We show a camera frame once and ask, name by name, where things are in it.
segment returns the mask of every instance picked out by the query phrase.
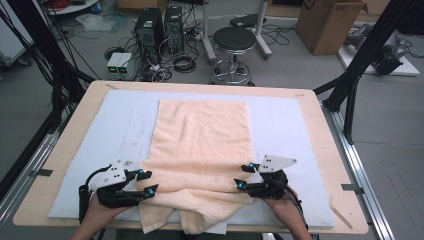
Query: computer tower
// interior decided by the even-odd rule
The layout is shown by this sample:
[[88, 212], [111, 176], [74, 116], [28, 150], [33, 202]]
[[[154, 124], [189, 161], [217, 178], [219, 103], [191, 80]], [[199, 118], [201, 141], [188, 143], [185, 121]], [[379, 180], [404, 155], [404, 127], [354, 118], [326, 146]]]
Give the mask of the computer tower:
[[183, 2], [189, 4], [203, 5], [203, 0], [174, 0], [175, 2]]
[[184, 51], [182, 14], [183, 10], [179, 6], [166, 7], [164, 25], [169, 53]]
[[161, 63], [165, 53], [165, 32], [159, 8], [143, 8], [134, 27], [142, 58], [154, 65]]

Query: cardboard box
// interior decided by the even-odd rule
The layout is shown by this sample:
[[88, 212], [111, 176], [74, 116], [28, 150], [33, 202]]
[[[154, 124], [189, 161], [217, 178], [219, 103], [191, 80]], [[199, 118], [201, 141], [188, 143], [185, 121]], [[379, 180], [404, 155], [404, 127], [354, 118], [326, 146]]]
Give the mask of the cardboard box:
[[390, 0], [366, 0], [369, 14], [381, 14]]
[[118, 0], [118, 8], [127, 10], [160, 8], [164, 13], [166, 6], [168, 6], [168, 0]]
[[300, 11], [296, 32], [313, 55], [337, 54], [363, 0], [310, 0]]

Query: black stool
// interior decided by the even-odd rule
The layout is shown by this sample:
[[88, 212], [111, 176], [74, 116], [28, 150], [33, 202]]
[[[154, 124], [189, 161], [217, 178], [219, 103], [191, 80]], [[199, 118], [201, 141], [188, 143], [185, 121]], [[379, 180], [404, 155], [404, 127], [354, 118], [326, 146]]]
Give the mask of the black stool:
[[209, 84], [236, 85], [247, 81], [248, 86], [255, 86], [251, 81], [249, 67], [237, 60], [237, 55], [250, 52], [256, 43], [255, 34], [241, 27], [226, 27], [213, 35], [214, 47], [229, 53], [228, 60], [218, 61], [213, 68], [213, 77]]

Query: peach towel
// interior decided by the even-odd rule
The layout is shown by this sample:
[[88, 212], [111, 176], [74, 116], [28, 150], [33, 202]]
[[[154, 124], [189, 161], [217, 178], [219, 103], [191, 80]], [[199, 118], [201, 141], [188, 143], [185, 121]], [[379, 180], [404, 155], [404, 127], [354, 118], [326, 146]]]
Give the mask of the peach towel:
[[252, 199], [234, 178], [247, 179], [240, 166], [253, 161], [246, 103], [162, 99], [138, 189], [159, 184], [156, 196], [139, 205], [144, 233], [166, 224], [180, 210], [185, 233], [198, 234], [225, 221]]

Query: robotic hand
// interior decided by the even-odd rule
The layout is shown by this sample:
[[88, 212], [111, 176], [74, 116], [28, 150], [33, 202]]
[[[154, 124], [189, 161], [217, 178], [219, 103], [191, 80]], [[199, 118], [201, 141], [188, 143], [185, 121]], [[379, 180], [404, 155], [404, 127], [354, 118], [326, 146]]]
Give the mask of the robotic hand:
[[237, 189], [249, 194], [254, 198], [272, 198], [272, 199], [290, 199], [296, 205], [302, 217], [303, 223], [308, 229], [303, 216], [302, 201], [299, 200], [293, 190], [288, 186], [288, 179], [283, 168], [296, 164], [296, 159], [283, 158], [278, 156], [265, 155], [262, 164], [250, 163], [243, 165], [241, 169], [244, 172], [255, 173], [256, 171], [262, 177], [260, 183], [247, 183], [246, 181], [234, 179]]
[[[132, 162], [126, 161], [114, 165], [109, 165], [93, 172], [85, 182], [79, 187], [79, 220], [85, 217], [93, 192], [97, 192], [97, 196], [102, 205], [108, 208], [132, 207], [137, 206], [139, 202], [155, 196], [158, 185], [144, 188], [143, 191], [126, 192], [123, 188], [132, 180], [137, 181], [148, 179], [152, 176], [152, 172], [144, 172], [143, 169], [136, 171], [128, 171], [127, 169], [133, 165]], [[89, 187], [88, 184], [96, 174], [103, 173]]]

